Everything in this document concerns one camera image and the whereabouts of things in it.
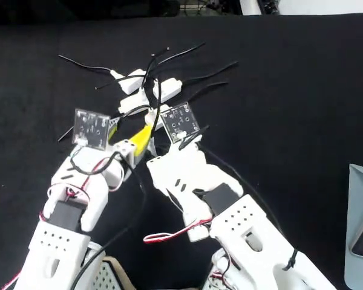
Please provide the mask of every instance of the white plastic part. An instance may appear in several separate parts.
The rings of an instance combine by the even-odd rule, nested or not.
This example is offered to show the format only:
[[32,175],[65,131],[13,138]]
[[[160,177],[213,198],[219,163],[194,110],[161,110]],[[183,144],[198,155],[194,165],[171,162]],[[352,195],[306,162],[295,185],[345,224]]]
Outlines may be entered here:
[[40,221],[15,290],[70,289],[90,237]]
[[[99,249],[101,249],[101,246],[97,243],[90,242],[88,245],[88,253],[85,257],[85,260],[83,261],[83,265],[89,261],[91,257],[93,257]],[[93,280],[96,277],[97,273],[99,273],[99,269],[102,263],[103,258],[105,257],[105,252],[102,252],[99,254],[94,261],[91,262],[89,267],[85,270],[85,272],[82,274],[81,278],[79,279],[75,289],[76,290],[87,290],[91,289],[91,285],[93,284]]]
[[[124,77],[123,75],[117,73],[115,70],[111,70],[110,74],[116,79],[121,79],[122,77]],[[133,72],[131,72],[129,74],[129,76],[143,76],[145,75],[145,71],[143,71],[142,69],[137,69]],[[138,89],[142,82],[143,82],[144,77],[133,77],[131,79],[127,79],[127,80],[122,80],[121,82],[119,82],[122,90],[124,91],[125,94],[130,95],[132,94],[136,89]]]
[[[176,96],[182,90],[182,81],[175,79],[167,79],[162,82],[162,103],[168,101],[170,98]],[[159,83],[155,82],[153,86],[153,94],[159,98]]]
[[[241,269],[233,269],[224,276],[234,289],[336,290],[301,252],[293,269],[282,270],[294,249],[250,195],[214,218],[210,236],[220,241]],[[222,257],[213,257],[214,265],[224,271],[226,265],[221,261]],[[244,279],[240,280],[234,271]]]
[[[149,106],[149,101],[148,101],[148,98],[146,97],[145,90],[139,89],[139,91],[137,93],[135,93],[134,95],[130,95],[129,97],[126,97],[120,101],[119,112],[121,114],[124,114],[124,113],[127,113],[130,110],[133,110],[134,108],[137,108],[142,105]],[[146,110],[146,108],[136,110],[136,111],[132,112],[131,115],[137,114],[144,110]]]
[[[185,225],[194,221],[212,218],[208,205],[198,198],[192,191],[202,189],[210,191],[222,183],[228,184],[241,196],[242,186],[233,177],[220,170],[217,166],[207,164],[204,153],[199,151],[195,142],[200,141],[201,136],[179,150],[179,143],[172,144],[169,152],[164,156],[158,156],[146,164],[151,173],[154,187],[164,195],[171,192],[183,209]],[[206,227],[198,226],[188,231],[191,242],[208,237]]]
[[[161,105],[160,107],[160,112],[164,112],[167,111],[168,109],[170,109],[170,107],[166,104]],[[157,109],[150,109],[148,111],[148,113],[146,113],[144,119],[145,119],[145,124],[152,126],[153,123],[155,122],[155,118],[156,118],[156,114],[157,114]],[[156,130],[160,129],[161,127],[163,127],[163,120],[162,118],[159,116],[159,120],[157,121],[157,125],[156,125]]]
[[[106,151],[76,146],[71,155],[73,156],[75,154],[74,162],[77,166],[82,170],[90,172],[101,160],[103,160],[103,163],[99,164],[99,167],[102,167],[114,151],[121,152],[127,162],[134,167],[135,149],[136,145],[134,143],[129,140],[122,140],[113,146],[107,146]],[[86,193],[86,195],[79,194],[76,201],[87,204],[87,209],[83,213],[80,221],[83,231],[91,231],[108,203],[109,187],[114,190],[118,189],[122,182],[129,177],[129,174],[130,172],[126,175],[124,174],[118,156],[116,156],[115,160],[112,161],[110,166],[102,174],[90,176],[73,169],[70,163],[70,157],[67,157],[51,179],[51,185],[53,186],[51,186],[50,197],[44,205],[43,215],[46,218],[51,216],[57,201],[66,199],[66,188],[72,185],[74,189],[83,189]]]
[[109,263],[101,263],[90,290],[122,290]]

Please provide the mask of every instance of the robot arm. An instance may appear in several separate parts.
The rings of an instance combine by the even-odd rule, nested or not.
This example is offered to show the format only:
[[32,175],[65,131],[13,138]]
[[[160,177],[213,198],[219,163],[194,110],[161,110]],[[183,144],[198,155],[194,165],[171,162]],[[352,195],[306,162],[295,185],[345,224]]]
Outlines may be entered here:
[[[191,242],[210,236],[222,246],[212,256],[214,266],[203,290],[335,290],[310,259],[274,227],[253,198],[243,195],[236,179],[206,163],[196,145],[200,139],[196,137],[181,150],[179,143],[172,144],[166,155],[148,161],[147,166],[154,186],[181,206],[186,226],[196,219],[211,220],[210,227],[188,230]],[[215,202],[210,195],[222,197]],[[220,204],[230,199],[228,207]]]
[[[150,127],[130,140],[122,140],[101,151],[76,146],[51,179],[41,220],[29,245],[29,252],[15,290],[69,290],[81,269],[101,247],[90,241],[90,232],[108,202],[142,157]],[[86,175],[73,168],[71,160]],[[89,289],[105,256],[100,254],[81,276],[75,289]]]

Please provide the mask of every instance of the black tablecloth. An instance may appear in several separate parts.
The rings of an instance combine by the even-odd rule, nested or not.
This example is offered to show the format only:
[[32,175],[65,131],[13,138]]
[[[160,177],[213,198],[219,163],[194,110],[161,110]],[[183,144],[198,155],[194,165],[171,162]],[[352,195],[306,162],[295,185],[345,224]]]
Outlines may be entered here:
[[[186,86],[171,104],[208,83],[230,82],[191,103],[200,125],[211,126],[203,144],[261,192],[293,246],[346,289],[348,164],[363,165],[363,14],[0,27],[0,286],[20,270],[50,178],[72,148],[56,139],[71,126],[74,108],[112,114],[124,96],[117,85],[95,91],[110,76],[57,55],[128,74],[144,68],[150,53],[200,42],[206,46],[166,65],[162,76],[183,80],[233,60],[240,65]],[[133,133],[142,121],[133,117],[125,129]],[[183,222],[153,189],[144,164],[138,172],[149,191],[145,212],[108,254],[139,289],[199,285],[218,244],[181,236],[144,245],[145,234]],[[93,239],[105,243],[128,225],[141,199],[130,178],[110,195]]]

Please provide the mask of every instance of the yellow plastic piece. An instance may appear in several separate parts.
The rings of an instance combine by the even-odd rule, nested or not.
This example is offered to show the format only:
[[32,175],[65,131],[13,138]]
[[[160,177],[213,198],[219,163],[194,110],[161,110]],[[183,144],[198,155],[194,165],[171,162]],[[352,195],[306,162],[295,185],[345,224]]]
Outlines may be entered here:
[[114,133],[117,131],[117,126],[115,126],[113,129],[110,130],[108,135],[108,141],[110,141],[111,137],[113,137]]
[[152,126],[146,125],[140,132],[135,134],[130,142],[136,145],[134,156],[139,156],[146,149],[149,139],[151,137]]

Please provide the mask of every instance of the black wire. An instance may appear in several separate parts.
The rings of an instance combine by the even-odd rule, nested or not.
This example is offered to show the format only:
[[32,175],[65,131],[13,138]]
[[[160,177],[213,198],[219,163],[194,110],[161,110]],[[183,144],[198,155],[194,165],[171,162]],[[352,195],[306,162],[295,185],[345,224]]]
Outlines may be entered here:
[[201,43],[201,44],[199,44],[199,45],[196,45],[196,46],[194,46],[194,47],[192,47],[192,48],[190,48],[190,49],[188,49],[188,50],[184,50],[184,51],[182,51],[181,53],[174,54],[173,56],[170,56],[170,57],[168,57],[168,58],[166,58],[166,59],[162,60],[161,62],[159,62],[159,63],[157,64],[157,66],[162,65],[162,64],[163,64],[163,63],[165,63],[165,62],[169,62],[169,61],[170,61],[170,60],[172,60],[172,59],[176,59],[176,58],[178,58],[178,57],[180,57],[180,56],[184,56],[184,55],[185,55],[185,54],[187,54],[187,53],[193,52],[194,50],[197,50],[198,48],[202,47],[203,45],[205,45],[205,43],[204,43],[204,42],[203,42],[203,43]]
[[209,150],[206,146],[202,145],[202,143],[199,143],[198,145],[199,145],[200,148],[203,149],[203,151],[205,151],[211,157],[215,158],[217,161],[219,161],[220,163],[222,163],[222,165],[224,165],[225,167],[227,167],[228,169],[230,169],[237,176],[238,180],[240,180],[244,185],[246,185],[251,190],[251,192],[253,193],[253,195],[256,196],[258,198],[258,200],[263,204],[264,209],[268,212],[268,215],[273,220],[273,223],[276,226],[277,230],[285,237],[284,232],[283,232],[283,230],[281,228],[280,223],[278,222],[277,217],[275,216],[274,212],[269,207],[269,205],[267,204],[267,202],[262,198],[262,196],[260,195],[260,193],[246,179],[244,179],[235,170],[235,168],[232,167],[229,163],[227,163],[225,160],[221,159],[218,155],[216,155],[215,153],[213,153],[213,151]]
[[124,118],[129,117],[132,113],[134,113],[135,111],[138,111],[140,109],[149,109],[151,106],[150,105],[141,105],[138,106],[136,108],[131,109],[130,111],[122,114],[122,116],[119,118],[119,120],[117,121],[117,129],[119,127],[121,127],[121,122],[123,121]]
[[196,81],[196,80],[204,80],[204,79],[208,79],[209,77],[216,76],[217,74],[221,73],[222,71],[225,71],[226,69],[229,69],[229,68],[231,68],[231,67],[233,67],[233,66],[235,66],[235,65],[237,65],[237,64],[238,64],[238,61],[234,61],[234,62],[229,63],[228,65],[226,65],[226,66],[224,66],[224,67],[220,68],[219,70],[214,71],[214,72],[212,72],[212,73],[210,73],[210,74],[207,74],[207,75],[205,75],[205,76],[193,77],[193,78],[190,78],[190,79],[184,80],[184,81],[183,81],[183,84],[184,84],[184,85],[186,85],[187,83],[189,83],[189,82],[194,82],[194,81]]
[[183,148],[185,148],[189,143],[192,142],[193,139],[195,139],[199,135],[203,134],[209,127],[210,126],[207,125],[207,126],[201,128],[200,130],[196,131],[195,133],[193,133],[190,137],[185,138],[185,140],[180,142],[179,150],[182,150]]
[[203,88],[199,89],[198,91],[194,92],[191,96],[189,96],[189,98],[187,99],[187,102],[191,102],[194,98],[196,98],[196,96],[198,96],[199,94],[201,94],[202,92],[204,92],[205,90],[215,87],[215,86],[224,86],[224,85],[228,85],[228,82],[218,82],[218,83],[210,83],[206,86],[204,86]]
[[75,164],[75,162],[74,162],[74,157],[80,152],[82,150],[82,148],[81,149],[79,149],[77,152],[75,152],[74,154],[73,154],[73,156],[71,156],[71,158],[70,158],[70,163],[71,163],[71,165],[73,166],[73,168],[75,169],[75,170],[77,170],[79,173],[82,173],[82,174],[84,174],[84,175],[96,175],[96,174],[100,174],[100,173],[102,173],[102,172],[104,172],[109,166],[110,166],[110,164],[113,162],[113,159],[114,159],[114,157],[116,157],[116,155],[117,154],[120,154],[120,152],[118,152],[118,151],[115,151],[115,152],[113,152],[113,154],[112,155],[110,155],[110,157],[109,157],[109,160],[108,160],[108,162],[106,162],[105,163],[105,165],[104,166],[102,166],[100,169],[97,169],[97,170],[93,170],[93,171],[85,171],[85,170],[83,170],[83,169],[81,169],[77,164]]
[[145,76],[144,74],[135,74],[133,76],[126,76],[126,77],[122,77],[120,79],[114,79],[108,83],[103,84],[102,86],[95,87],[95,89],[103,89],[104,87],[111,85],[112,83],[119,83],[122,80],[128,80],[128,79],[133,79],[134,77],[144,77],[144,76]]
[[144,76],[144,79],[143,79],[143,82],[141,83],[141,88],[144,87],[145,85],[145,82],[146,82],[146,78],[148,77],[149,75],[149,72],[153,66],[153,64],[157,61],[157,58],[159,56],[162,56],[163,54],[165,54],[167,51],[169,51],[169,47],[159,51],[158,53],[155,53],[155,54],[152,54],[152,59],[151,61],[148,63],[148,67],[146,68],[146,72],[145,72],[145,76]]
[[111,71],[111,69],[110,68],[105,68],[105,67],[103,67],[103,66],[88,66],[88,65],[84,65],[84,64],[82,64],[82,63],[79,63],[79,62],[76,62],[75,60],[73,60],[73,59],[69,59],[68,57],[66,57],[66,56],[63,56],[63,55],[61,55],[61,54],[58,54],[58,56],[59,57],[61,57],[61,58],[63,58],[63,59],[65,59],[65,60],[67,60],[67,61],[69,61],[69,62],[71,62],[71,63],[74,63],[74,64],[76,64],[76,65],[78,65],[78,66],[80,66],[80,67],[82,67],[82,68],[87,68],[87,69],[95,69],[95,70],[104,70],[104,71],[108,71],[109,73],[110,73],[110,71]]
[[154,132],[156,131],[157,122],[159,122],[159,117],[160,117],[160,107],[162,105],[162,81],[160,79],[160,75],[157,76],[157,81],[159,82],[159,85],[157,86],[158,95],[159,95],[159,97],[157,98],[157,112],[156,112],[155,120],[153,121],[153,127],[151,130],[151,135],[149,136],[149,139],[152,138]]
[[227,285],[227,282],[225,281],[224,279],[224,275],[227,273],[227,271],[230,269],[230,264],[231,264],[231,257],[229,256],[229,254],[227,253],[227,250],[225,250],[223,248],[223,251],[226,253],[226,256],[227,256],[227,260],[229,261],[227,263],[227,268],[224,270],[223,274],[222,274],[222,283],[224,284],[224,286],[227,288],[227,289],[230,289],[230,287],[228,287]]
[[139,217],[141,216],[141,214],[144,211],[144,206],[146,204],[146,199],[147,199],[147,192],[145,190],[144,187],[144,183],[142,182],[142,179],[140,177],[140,175],[133,169],[132,165],[129,164],[129,162],[127,162],[127,160],[124,158],[124,156],[119,153],[121,160],[128,166],[128,168],[130,169],[130,171],[132,172],[132,174],[137,178],[141,191],[143,193],[143,199],[141,202],[141,206],[140,206],[140,210],[136,213],[136,215],[133,217],[132,221],[130,222],[130,224],[120,230],[119,232],[117,232],[101,249],[99,249],[93,256],[90,257],[89,261],[86,262],[86,264],[83,265],[83,267],[81,268],[81,270],[78,272],[76,278],[74,279],[73,284],[71,285],[70,290],[75,290],[76,285],[78,284],[79,279],[81,278],[81,276],[84,274],[84,272],[87,270],[87,268],[89,268],[89,266],[91,265],[91,263],[108,247],[110,246],[113,242],[115,242],[120,236],[122,236],[123,234],[125,234],[127,231],[129,231],[131,229],[131,227],[137,222],[137,220],[139,219]]

